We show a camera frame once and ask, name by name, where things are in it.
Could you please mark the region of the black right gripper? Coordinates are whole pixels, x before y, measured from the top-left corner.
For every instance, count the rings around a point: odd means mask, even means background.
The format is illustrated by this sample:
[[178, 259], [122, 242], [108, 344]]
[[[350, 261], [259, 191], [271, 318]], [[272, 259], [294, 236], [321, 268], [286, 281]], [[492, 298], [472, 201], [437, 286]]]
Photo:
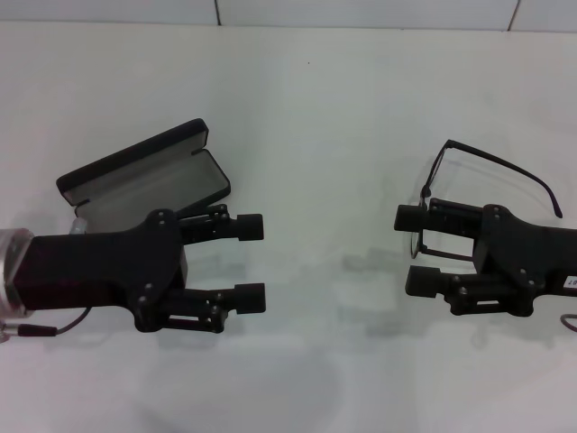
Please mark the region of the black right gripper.
[[441, 295], [455, 316], [528, 317], [538, 297], [576, 296], [576, 285], [569, 282], [576, 276], [574, 229], [529, 224], [498, 205], [474, 207], [437, 198], [429, 207], [399, 205], [394, 229], [476, 239], [472, 259], [479, 274], [414, 265], [408, 271], [407, 295]]

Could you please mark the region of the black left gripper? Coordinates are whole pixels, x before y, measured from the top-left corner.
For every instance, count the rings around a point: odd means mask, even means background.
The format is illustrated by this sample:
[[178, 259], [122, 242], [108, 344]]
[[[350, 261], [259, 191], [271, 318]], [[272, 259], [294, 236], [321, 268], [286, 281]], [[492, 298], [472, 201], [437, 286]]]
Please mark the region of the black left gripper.
[[163, 296], [184, 284], [183, 256], [179, 221], [161, 209], [121, 232], [35, 236], [11, 286], [28, 310], [120, 307], [156, 332], [169, 317]]

